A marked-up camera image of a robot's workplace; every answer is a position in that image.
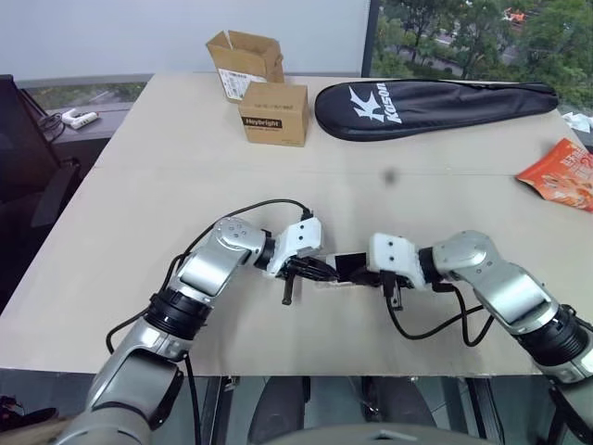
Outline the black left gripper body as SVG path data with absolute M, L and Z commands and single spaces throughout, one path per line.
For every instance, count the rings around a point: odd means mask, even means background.
M 310 256 L 303 257 L 303 258 L 300 258 L 298 256 L 293 256 L 293 257 L 289 258 L 283 264 L 280 271 L 277 273 L 277 276 L 282 279 L 285 279 L 287 275 L 294 275 L 294 276 L 302 277 L 302 269 L 307 264 L 308 261 L 320 261 L 320 260 L 310 257 Z

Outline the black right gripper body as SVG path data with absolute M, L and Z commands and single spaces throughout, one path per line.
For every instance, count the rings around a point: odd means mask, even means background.
M 370 286 L 370 287 L 378 287 L 378 286 L 382 286 L 382 273 L 392 273 L 389 271 L 381 271 L 381 272 L 373 272 L 370 271 L 372 273 L 372 283 L 370 285 L 360 285 L 360 286 Z M 408 289 L 412 289 L 413 288 L 413 284 L 410 281 L 409 278 L 403 276 L 403 275 L 399 275 L 397 274 L 398 280 L 399 280 L 399 286 L 403 287 L 403 288 L 408 288 Z

